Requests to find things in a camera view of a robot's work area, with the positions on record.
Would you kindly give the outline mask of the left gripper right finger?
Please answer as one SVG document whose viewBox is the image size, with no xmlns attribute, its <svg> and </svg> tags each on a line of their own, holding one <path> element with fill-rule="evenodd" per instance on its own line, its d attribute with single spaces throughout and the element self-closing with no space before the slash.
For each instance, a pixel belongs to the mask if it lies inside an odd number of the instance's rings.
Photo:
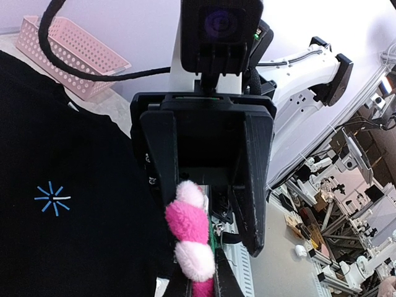
<svg viewBox="0 0 396 297">
<path fill-rule="evenodd" d="M 215 250 L 215 275 L 213 279 L 215 297 L 244 297 L 222 248 Z"/>
</svg>

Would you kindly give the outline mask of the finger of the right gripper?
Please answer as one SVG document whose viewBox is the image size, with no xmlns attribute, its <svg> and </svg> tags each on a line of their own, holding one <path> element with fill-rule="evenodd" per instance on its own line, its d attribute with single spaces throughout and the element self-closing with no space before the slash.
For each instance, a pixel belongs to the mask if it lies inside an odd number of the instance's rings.
<svg viewBox="0 0 396 297">
<path fill-rule="evenodd" d="M 140 123 L 157 172 L 161 199 L 167 206 L 174 200 L 179 182 L 176 119 L 172 111 L 146 111 Z"/>
<path fill-rule="evenodd" d="M 241 122 L 230 200 L 243 245 L 257 257 L 265 242 L 267 173 L 273 139 L 268 112 L 246 112 Z"/>
</svg>

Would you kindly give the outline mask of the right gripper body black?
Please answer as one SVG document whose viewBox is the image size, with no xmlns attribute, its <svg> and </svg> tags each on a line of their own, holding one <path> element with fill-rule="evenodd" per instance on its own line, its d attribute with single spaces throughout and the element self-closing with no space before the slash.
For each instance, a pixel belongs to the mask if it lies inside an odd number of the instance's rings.
<svg viewBox="0 0 396 297">
<path fill-rule="evenodd" d="M 187 93 L 139 93 L 130 105 L 134 150 L 161 197 L 157 172 L 140 117 L 146 111 L 172 111 L 176 119 L 179 182 L 189 178 L 197 184 L 224 187 L 230 192 L 235 168 L 241 122 L 246 112 L 268 112 L 274 119 L 276 107 L 267 97 Z"/>
</svg>

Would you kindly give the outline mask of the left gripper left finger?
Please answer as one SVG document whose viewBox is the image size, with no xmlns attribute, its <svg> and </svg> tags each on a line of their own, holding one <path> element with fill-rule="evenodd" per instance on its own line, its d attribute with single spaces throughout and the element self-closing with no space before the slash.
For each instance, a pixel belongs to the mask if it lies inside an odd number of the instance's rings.
<svg viewBox="0 0 396 297">
<path fill-rule="evenodd" d="M 192 297 L 192 280 L 183 273 L 177 263 L 163 297 Z"/>
</svg>

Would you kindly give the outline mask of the flower brooch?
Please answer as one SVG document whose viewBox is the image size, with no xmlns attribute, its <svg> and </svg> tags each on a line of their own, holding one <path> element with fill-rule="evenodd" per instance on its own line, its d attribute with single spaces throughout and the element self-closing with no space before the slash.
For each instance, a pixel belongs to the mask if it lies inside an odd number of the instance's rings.
<svg viewBox="0 0 396 297">
<path fill-rule="evenodd" d="M 193 296 L 213 296 L 215 257 L 209 244 L 207 197 L 187 180 L 176 188 L 176 198 L 165 210 L 169 229 L 178 242 L 174 248 L 183 274 L 192 282 Z"/>
</svg>

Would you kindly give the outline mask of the pink plastic basket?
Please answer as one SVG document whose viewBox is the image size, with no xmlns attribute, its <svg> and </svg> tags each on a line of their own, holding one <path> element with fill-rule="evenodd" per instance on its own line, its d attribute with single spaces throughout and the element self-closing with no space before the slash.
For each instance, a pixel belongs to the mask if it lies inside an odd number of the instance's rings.
<svg viewBox="0 0 396 297">
<path fill-rule="evenodd" d="M 83 100 L 114 85 L 114 82 L 84 80 L 53 65 L 39 46 L 40 21 L 39 16 L 24 17 L 16 42 L 18 50 Z M 131 68 L 126 59 L 65 17 L 53 20 L 48 40 L 56 57 L 80 71 L 95 75 L 120 75 Z"/>
</svg>

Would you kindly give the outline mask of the black t-shirt blue logo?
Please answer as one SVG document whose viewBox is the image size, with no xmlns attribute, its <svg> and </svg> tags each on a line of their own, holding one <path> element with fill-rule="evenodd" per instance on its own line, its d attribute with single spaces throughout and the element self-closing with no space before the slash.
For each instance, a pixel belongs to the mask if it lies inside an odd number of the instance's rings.
<svg viewBox="0 0 396 297">
<path fill-rule="evenodd" d="M 130 138 L 1 53 L 1 295 L 153 296 L 172 265 Z"/>
</svg>

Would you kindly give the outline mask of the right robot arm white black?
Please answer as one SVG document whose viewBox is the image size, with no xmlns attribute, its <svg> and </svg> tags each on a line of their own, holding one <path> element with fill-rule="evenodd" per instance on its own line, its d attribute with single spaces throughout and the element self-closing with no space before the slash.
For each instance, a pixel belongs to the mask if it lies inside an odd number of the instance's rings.
<svg viewBox="0 0 396 297">
<path fill-rule="evenodd" d="M 249 65 L 272 41 L 265 22 L 214 43 L 197 22 L 180 22 L 170 67 L 170 89 L 132 99 L 131 137 L 160 207 L 172 202 L 183 178 L 213 187 L 231 204 L 242 243 L 258 256 L 265 241 L 270 159 L 298 124 L 344 94 L 353 68 L 313 37 L 289 61 Z"/>
</svg>

